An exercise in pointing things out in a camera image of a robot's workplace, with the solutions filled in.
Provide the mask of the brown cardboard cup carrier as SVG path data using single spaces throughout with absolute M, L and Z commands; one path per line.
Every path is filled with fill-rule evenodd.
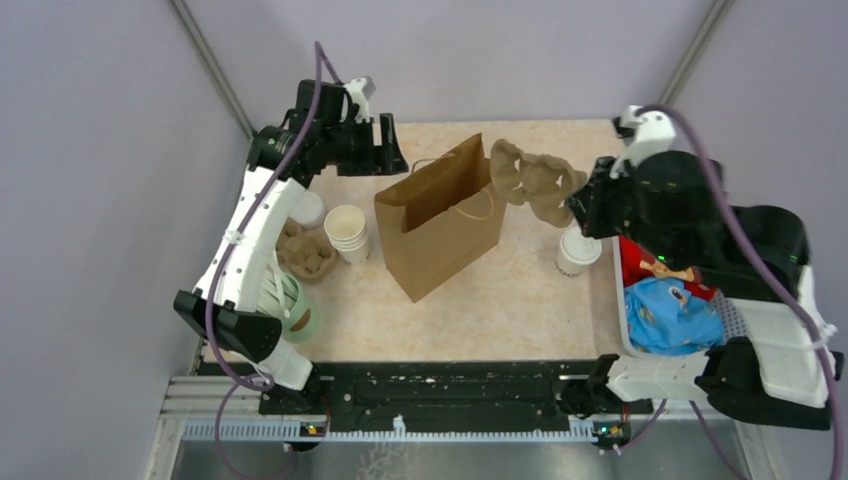
M 538 220 L 556 228 L 565 228 L 573 221 L 574 214 L 565 201 L 588 181 L 587 173 L 567 160 L 525 152 L 506 139 L 492 145 L 490 177 L 508 203 L 528 203 Z

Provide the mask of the white plastic cup lid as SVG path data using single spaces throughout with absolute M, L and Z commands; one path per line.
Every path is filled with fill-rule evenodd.
M 569 228 L 559 240 L 559 253 L 577 261 L 596 262 L 602 253 L 602 242 L 584 237 L 578 228 Z

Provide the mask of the brown paper bag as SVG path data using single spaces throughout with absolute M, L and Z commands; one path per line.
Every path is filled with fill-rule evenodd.
M 505 210 L 474 134 L 375 194 L 385 267 L 416 303 L 499 244 Z

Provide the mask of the white paper coffee cup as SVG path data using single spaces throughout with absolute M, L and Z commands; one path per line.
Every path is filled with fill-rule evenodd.
M 555 265 L 560 274 L 567 277 L 577 277 L 584 273 L 592 265 L 592 262 L 577 261 L 568 256 L 558 255 Z

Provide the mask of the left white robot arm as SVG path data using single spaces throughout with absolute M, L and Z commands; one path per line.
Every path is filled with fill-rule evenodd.
M 312 362 L 284 339 L 282 320 L 260 312 L 260 287 L 275 269 L 285 222 L 326 167 L 347 177 L 408 171 L 392 115 L 369 111 L 374 90 L 368 76 L 299 83 L 282 124 L 255 133 L 221 243 L 195 286 L 178 291 L 173 302 L 215 356 L 228 350 L 246 358 L 263 377 L 264 389 L 282 387 L 283 401 L 297 413 L 317 407 L 321 388 L 310 379 Z

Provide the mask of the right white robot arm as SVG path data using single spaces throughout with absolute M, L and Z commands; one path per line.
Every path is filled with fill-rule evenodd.
M 804 225 L 781 207 L 729 205 L 721 174 L 719 163 L 682 151 L 639 163 L 601 157 L 568 198 L 583 234 L 625 238 L 672 270 L 694 270 L 723 299 L 721 319 L 740 326 L 686 355 L 603 355 L 587 400 L 600 412 L 624 401 L 704 401 L 744 423 L 829 430 L 828 385 L 844 357 L 826 345 Z

